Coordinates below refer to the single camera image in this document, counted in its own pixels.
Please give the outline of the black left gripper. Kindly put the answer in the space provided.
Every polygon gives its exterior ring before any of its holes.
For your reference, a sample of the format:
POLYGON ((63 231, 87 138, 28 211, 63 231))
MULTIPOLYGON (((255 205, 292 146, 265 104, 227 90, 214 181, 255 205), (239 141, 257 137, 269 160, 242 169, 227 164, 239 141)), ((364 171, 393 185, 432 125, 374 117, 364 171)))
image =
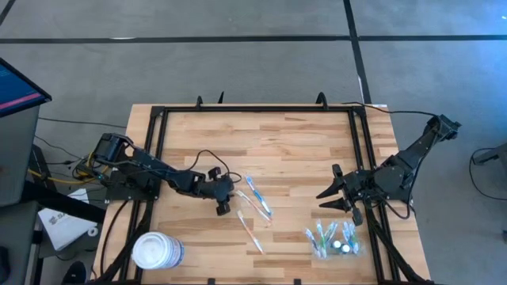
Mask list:
POLYGON ((216 213, 223 216, 231 211, 229 202, 231 192, 234 190, 234 183, 228 174, 222 174, 220 167, 215 167, 208 171, 210 181, 200 184, 200 194, 204 198, 216 200, 218 206, 216 213))

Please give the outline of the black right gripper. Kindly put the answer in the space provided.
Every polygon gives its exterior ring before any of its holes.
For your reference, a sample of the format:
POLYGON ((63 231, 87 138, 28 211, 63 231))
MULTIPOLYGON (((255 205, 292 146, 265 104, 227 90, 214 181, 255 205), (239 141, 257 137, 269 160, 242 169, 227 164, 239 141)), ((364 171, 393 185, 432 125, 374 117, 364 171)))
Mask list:
POLYGON ((321 203, 319 207, 352 212, 352 220, 356 226, 363 223, 363 215, 356 206, 356 201, 363 200, 368 194, 367 171, 355 171, 343 174, 339 165, 332 165, 334 180, 323 192, 316 196, 317 199, 337 195, 341 192, 342 197, 333 201, 321 203))

